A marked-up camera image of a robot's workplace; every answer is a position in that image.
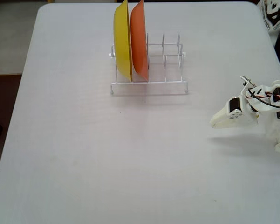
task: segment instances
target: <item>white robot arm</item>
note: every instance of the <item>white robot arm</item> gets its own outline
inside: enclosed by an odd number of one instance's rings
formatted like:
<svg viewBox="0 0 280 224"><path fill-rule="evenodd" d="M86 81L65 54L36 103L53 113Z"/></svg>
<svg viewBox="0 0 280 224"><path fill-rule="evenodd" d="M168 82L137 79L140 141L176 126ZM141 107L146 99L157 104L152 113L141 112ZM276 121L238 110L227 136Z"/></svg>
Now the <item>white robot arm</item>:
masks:
<svg viewBox="0 0 280 224"><path fill-rule="evenodd" d="M244 88L240 95L227 101L225 107L210 120L213 128L249 127L258 124L259 113L269 113L269 136L277 139L274 149L280 152L280 81L272 87L254 85L250 79L241 77Z"/></svg>

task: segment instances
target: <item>white wire dish rack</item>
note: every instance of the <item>white wire dish rack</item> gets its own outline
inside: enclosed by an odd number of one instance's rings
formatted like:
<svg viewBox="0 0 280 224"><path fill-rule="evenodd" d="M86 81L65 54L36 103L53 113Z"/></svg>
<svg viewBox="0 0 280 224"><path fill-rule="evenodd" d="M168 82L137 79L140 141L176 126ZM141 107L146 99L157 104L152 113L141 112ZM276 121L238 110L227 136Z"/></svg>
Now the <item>white wire dish rack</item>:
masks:
<svg viewBox="0 0 280 224"><path fill-rule="evenodd" d="M147 34L147 54L148 54L148 75L149 75L149 81L132 81L132 82L121 82L118 80L118 69L116 66L116 72L115 72L115 82L111 83L110 85L110 89L111 89L111 94L114 94L113 91L113 86L114 85L151 85L151 84L184 84L185 85L185 93L188 92L188 81L184 80L183 78L183 62L184 62L184 57L185 57L185 52L183 52L183 44L180 43L180 33L178 33L177 36L177 42L175 43L165 43L165 35L163 34L163 39L161 43L149 43L149 36ZM176 46L176 53L173 54L166 54L165 53L165 46ZM149 47L151 46L161 46L161 53L159 51L159 53L150 54L150 49ZM110 57L111 58L115 58L115 53L114 53L114 45L111 46L111 53L110 53ZM153 76L153 74L151 74L150 72L150 62L151 62L151 58L152 57L162 57L163 58L163 78L162 80L157 80L157 81L152 81L151 77ZM174 81L170 81L168 80L168 76L170 74L168 74L168 70L167 70L167 62L168 62L168 58L174 57L175 63L178 66L178 78L177 80Z"/></svg>

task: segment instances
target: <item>black wire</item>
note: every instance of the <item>black wire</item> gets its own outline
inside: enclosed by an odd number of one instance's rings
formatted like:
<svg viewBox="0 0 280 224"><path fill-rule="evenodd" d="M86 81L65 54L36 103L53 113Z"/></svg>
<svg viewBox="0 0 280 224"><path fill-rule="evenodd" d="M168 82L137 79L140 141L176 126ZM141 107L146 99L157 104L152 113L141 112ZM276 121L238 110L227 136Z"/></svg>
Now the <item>black wire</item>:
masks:
<svg viewBox="0 0 280 224"><path fill-rule="evenodd" d="M264 103L264 104L266 104L266 105L268 105L268 106L272 106L272 107L275 107L275 108L279 108L279 109L280 109L280 106L276 106L276 105L267 103L267 102L265 102L264 100L261 100L259 97L257 97L255 94L253 94L253 93L251 92L250 89L248 89L248 92L251 94L252 97L256 98L258 101L260 101L260 102L262 102L262 103Z"/></svg>

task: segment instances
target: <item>brown floor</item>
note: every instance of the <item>brown floor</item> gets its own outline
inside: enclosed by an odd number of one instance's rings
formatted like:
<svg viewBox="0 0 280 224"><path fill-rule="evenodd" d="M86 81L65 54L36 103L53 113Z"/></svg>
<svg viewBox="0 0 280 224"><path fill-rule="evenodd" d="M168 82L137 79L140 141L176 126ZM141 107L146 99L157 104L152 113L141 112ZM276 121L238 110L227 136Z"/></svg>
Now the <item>brown floor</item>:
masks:
<svg viewBox="0 0 280 224"><path fill-rule="evenodd" d="M0 76L0 124L3 126L3 133L0 136L0 158L20 85L20 79L21 75Z"/></svg>

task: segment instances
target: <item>white table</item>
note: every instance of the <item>white table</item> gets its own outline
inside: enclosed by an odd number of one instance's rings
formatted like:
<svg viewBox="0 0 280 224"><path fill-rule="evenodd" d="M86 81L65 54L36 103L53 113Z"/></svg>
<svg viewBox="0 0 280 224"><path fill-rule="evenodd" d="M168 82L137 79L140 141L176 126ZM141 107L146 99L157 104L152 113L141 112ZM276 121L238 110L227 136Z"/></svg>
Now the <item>white table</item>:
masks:
<svg viewBox="0 0 280 224"><path fill-rule="evenodd" d="M240 75L280 79L257 7L146 4L148 32L181 33L189 94L112 97L117 6L39 10L0 164L0 224L280 224L280 154L263 125L208 124Z"/></svg>

